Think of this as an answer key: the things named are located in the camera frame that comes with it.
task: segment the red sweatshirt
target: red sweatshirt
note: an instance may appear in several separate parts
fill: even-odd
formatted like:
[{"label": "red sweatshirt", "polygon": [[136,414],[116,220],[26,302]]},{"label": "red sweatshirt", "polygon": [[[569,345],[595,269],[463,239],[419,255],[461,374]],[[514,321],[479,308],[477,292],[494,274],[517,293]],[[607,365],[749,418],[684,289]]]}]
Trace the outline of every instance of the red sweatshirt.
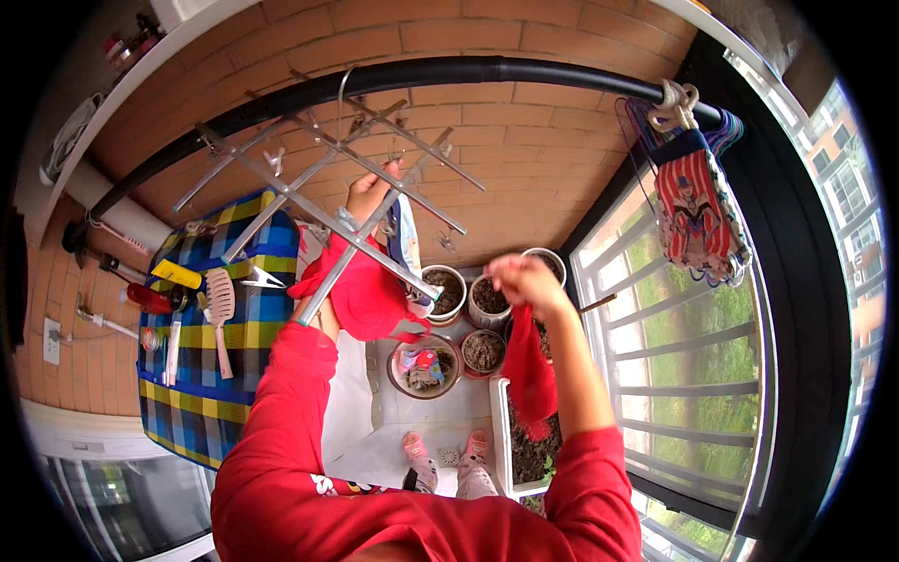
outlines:
[{"label": "red sweatshirt", "polygon": [[640,559],[614,427],[565,441],[546,519],[505,497],[459,500],[322,476],[322,420],[336,363],[334,342],[315,328],[291,322],[280,330],[244,437],[212,493],[222,560],[341,560],[388,541],[431,560]]}]

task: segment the red bottle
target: red bottle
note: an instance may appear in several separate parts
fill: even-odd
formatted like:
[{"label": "red bottle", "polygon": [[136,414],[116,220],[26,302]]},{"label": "red bottle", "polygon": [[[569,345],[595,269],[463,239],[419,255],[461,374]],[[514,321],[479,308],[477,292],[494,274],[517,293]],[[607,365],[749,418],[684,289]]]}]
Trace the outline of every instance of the red bottle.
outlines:
[{"label": "red bottle", "polygon": [[168,297],[143,285],[131,283],[128,286],[128,298],[147,314],[172,314],[172,305],[169,304]]}]

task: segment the person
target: person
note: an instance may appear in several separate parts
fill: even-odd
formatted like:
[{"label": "person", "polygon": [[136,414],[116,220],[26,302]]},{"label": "person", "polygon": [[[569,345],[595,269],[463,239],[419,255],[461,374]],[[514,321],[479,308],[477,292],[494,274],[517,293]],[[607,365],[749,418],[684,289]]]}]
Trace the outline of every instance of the person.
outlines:
[{"label": "person", "polygon": [[[398,175],[396,164],[385,169]],[[374,174],[363,176],[351,186],[346,210],[363,222],[388,188]],[[328,298],[310,326],[290,321],[279,331],[244,436],[218,471],[212,535],[222,560],[640,559],[621,433],[577,311],[539,260],[506,255],[485,272],[513,306],[532,306],[553,350],[563,444],[546,519],[495,495],[483,431],[469,439],[469,462],[459,474],[466,488],[459,495],[471,499],[324,474],[322,422],[341,329]],[[293,319],[308,301],[298,303]],[[436,475],[429,479],[421,439],[406,435],[403,444],[423,485],[417,487],[433,491]]]}]

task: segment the scissors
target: scissors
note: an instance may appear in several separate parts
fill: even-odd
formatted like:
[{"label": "scissors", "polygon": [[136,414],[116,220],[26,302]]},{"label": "scissors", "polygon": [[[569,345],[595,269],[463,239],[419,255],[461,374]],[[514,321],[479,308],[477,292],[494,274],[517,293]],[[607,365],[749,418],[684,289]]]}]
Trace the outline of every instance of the scissors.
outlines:
[{"label": "scissors", "polygon": [[256,279],[254,281],[240,281],[241,284],[253,285],[254,287],[264,287],[267,289],[287,289],[287,285],[285,285],[278,278],[272,276],[270,273],[266,272],[259,266],[254,265],[253,271],[256,272]]}]

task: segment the hand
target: hand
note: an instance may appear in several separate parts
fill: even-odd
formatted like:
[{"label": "hand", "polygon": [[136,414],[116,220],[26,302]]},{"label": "hand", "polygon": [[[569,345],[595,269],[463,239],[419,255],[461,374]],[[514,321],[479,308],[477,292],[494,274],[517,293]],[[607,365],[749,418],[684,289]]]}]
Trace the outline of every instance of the hand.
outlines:
[{"label": "hand", "polygon": [[490,262],[484,273],[493,275],[494,289],[501,290],[509,304],[530,304],[541,322],[574,308],[556,276],[536,257],[507,254]]},{"label": "hand", "polygon": [[[383,167],[388,174],[398,178],[400,163],[387,162]],[[384,196],[387,195],[387,190],[389,189],[389,183],[369,172],[350,186],[350,195],[346,200],[346,209],[360,224],[364,223],[384,200]]]}]

